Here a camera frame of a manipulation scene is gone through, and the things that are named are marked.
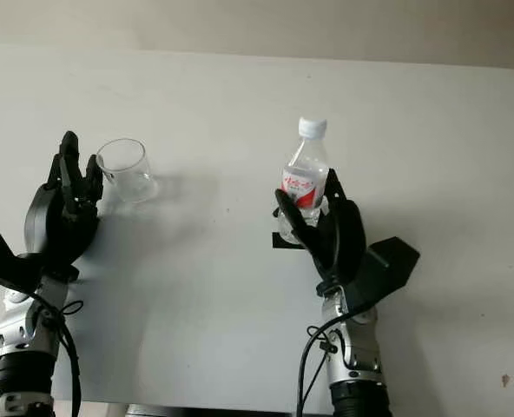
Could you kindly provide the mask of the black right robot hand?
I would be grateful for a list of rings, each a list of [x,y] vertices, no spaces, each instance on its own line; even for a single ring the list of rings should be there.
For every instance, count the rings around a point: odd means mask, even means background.
[[[274,191],[278,203],[274,213],[287,219],[288,235],[313,258],[321,278],[316,287],[319,296],[329,288],[352,281],[366,251],[366,235],[359,208],[346,197],[334,169],[328,172],[325,195],[328,212],[321,214],[317,224],[312,226],[306,223],[284,190]]]

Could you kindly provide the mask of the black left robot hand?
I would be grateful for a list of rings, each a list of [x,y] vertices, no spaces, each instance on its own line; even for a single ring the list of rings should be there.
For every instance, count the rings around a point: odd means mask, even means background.
[[[24,224],[29,253],[52,268],[68,266],[89,248],[99,224],[102,170],[94,155],[79,169],[76,133],[67,131],[54,155],[47,181],[36,191]]]

